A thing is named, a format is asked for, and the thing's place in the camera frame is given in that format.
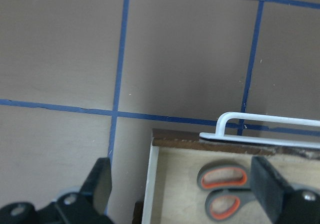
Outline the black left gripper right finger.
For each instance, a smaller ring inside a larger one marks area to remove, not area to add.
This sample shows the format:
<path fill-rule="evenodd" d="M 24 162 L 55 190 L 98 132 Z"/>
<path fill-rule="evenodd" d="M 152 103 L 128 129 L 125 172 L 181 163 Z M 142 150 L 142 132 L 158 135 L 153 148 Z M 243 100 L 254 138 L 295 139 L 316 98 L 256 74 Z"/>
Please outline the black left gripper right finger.
<path fill-rule="evenodd" d="M 269 220 L 276 223 L 294 189 L 265 157 L 251 159 L 251 190 Z"/>

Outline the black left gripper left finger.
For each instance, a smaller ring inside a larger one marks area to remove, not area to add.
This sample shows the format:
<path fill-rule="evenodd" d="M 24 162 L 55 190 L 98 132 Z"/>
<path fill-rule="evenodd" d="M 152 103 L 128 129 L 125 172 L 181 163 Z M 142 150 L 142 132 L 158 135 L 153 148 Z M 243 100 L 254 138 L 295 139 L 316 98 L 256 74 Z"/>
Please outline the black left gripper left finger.
<path fill-rule="evenodd" d="M 108 157 L 98 158 L 79 191 L 98 214 L 105 214 L 112 190 L 110 163 Z"/>

